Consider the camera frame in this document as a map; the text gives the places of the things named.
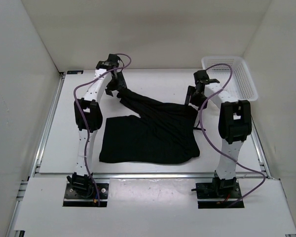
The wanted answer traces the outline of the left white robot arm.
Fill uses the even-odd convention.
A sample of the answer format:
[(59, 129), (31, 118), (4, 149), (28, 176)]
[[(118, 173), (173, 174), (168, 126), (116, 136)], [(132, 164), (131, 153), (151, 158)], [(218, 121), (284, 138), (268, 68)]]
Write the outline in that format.
[(79, 144), (73, 174), (67, 177), (72, 189), (82, 198), (100, 202), (100, 191), (91, 172), (95, 137), (103, 123), (100, 101), (103, 93), (112, 96), (114, 90), (126, 87), (122, 75), (125, 64), (118, 55), (99, 61), (94, 78), (74, 89), (74, 116), (78, 127)]

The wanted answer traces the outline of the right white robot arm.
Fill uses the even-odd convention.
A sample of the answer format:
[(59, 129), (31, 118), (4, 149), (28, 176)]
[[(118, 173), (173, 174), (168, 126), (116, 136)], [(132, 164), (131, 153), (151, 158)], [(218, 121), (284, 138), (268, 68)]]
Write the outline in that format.
[(222, 148), (218, 150), (219, 164), (212, 179), (212, 193), (222, 198), (236, 186), (236, 165), (240, 149), (252, 132), (251, 105), (247, 100), (237, 100), (223, 89), (217, 79), (198, 79), (189, 86), (185, 104), (199, 108), (199, 125), (205, 131), (202, 113), (211, 100), (219, 109), (218, 131)]

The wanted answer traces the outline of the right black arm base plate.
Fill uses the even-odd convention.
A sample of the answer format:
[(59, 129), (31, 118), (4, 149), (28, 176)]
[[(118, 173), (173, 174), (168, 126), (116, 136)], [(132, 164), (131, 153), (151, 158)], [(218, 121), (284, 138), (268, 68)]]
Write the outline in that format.
[(242, 197), (239, 183), (227, 191), (215, 191), (212, 183), (196, 183), (191, 189), (196, 193), (198, 209), (224, 209), (228, 208), (238, 198)]

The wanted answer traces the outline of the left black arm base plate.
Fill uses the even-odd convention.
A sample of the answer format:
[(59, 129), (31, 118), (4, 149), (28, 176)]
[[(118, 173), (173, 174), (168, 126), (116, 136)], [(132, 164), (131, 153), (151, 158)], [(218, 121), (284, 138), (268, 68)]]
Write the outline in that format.
[(64, 193), (64, 207), (107, 207), (109, 183), (98, 183), (99, 197), (94, 188), (87, 193), (77, 192), (70, 183), (66, 184)]

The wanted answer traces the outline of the black shorts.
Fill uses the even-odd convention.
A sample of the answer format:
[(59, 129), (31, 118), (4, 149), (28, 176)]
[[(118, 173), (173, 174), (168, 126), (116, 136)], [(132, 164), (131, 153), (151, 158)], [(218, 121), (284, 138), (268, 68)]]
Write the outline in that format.
[(100, 162), (176, 165), (200, 156), (193, 133), (195, 108), (163, 103), (129, 89), (117, 97), (136, 114), (106, 120)]

